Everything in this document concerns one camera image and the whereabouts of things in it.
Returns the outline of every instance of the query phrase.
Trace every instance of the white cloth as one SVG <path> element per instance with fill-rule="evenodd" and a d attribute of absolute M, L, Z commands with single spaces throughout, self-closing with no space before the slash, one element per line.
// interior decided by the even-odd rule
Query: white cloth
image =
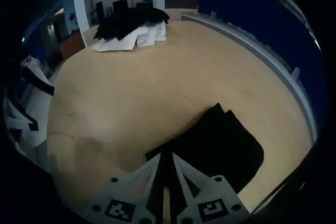
<path fill-rule="evenodd" d="M 117 38 L 111 40 L 101 39 L 92 49 L 98 52 L 114 50 L 133 50 L 135 42 L 137 46 L 153 46 L 155 41 L 166 41 L 165 23 L 140 26 L 121 40 Z"/>

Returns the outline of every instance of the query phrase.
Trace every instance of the round table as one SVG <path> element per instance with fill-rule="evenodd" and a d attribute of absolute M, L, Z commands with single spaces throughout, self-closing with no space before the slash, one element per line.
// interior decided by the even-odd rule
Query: round table
<path fill-rule="evenodd" d="M 147 151 L 217 102 L 235 113 L 265 152 L 258 173 L 239 193 L 251 211 L 312 145 L 296 100 L 260 59 L 189 21 L 171 22 L 167 41 L 153 47 L 105 53 L 88 47 L 72 56 L 56 80 L 47 125 L 62 201 L 82 213 L 109 177 L 139 168 Z"/>

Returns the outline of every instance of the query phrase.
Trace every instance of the desk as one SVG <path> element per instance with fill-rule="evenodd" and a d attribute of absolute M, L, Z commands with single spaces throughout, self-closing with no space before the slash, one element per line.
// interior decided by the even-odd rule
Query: desk
<path fill-rule="evenodd" d="M 167 38 L 129 52 L 88 47 L 63 64 L 50 104 L 47 148 L 60 197 L 74 211 L 81 213 L 112 174 L 139 168 L 147 151 L 217 102 L 265 151 L 257 175 L 239 193 L 250 211 L 311 148 L 294 97 L 251 52 L 188 21 L 171 22 Z"/>

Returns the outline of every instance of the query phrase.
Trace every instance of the folded fabric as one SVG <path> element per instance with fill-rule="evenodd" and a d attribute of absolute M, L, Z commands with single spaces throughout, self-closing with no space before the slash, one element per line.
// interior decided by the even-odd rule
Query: folded fabric
<path fill-rule="evenodd" d="M 147 160 L 158 153 L 174 152 L 207 176 L 223 175 L 236 193 L 255 176 L 264 160 L 264 151 L 256 139 L 229 110 L 219 103 L 208 109 L 199 121 L 180 136 L 148 152 Z M 174 177 L 167 167 L 165 186 Z"/>
<path fill-rule="evenodd" d="M 92 49 L 98 52 L 114 50 L 133 50 L 135 41 L 137 46 L 153 46 L 156 41 L 165 41 L 165 23 L 140 26 L 121 40 L 113 38 L 111 40 L 101 39 Z"/>
<path fill-rule="evenodd" d="M 129 8 L 124 11 L 114 12 L 99 24 L 94 38 L 98 39 L 123 39 L 132 31 L 146 22 L 168 24 L 169 16 L 156 8 Z"/>

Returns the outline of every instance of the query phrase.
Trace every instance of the black strap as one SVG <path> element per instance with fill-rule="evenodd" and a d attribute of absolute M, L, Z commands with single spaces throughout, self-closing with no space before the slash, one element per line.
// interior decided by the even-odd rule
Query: black strap
<path fill-rule="evenodd" d="M 27 66 L 22 68 L 22 77 L 43 92 L 54 96 L 55 88 L 40 80 Z"/>

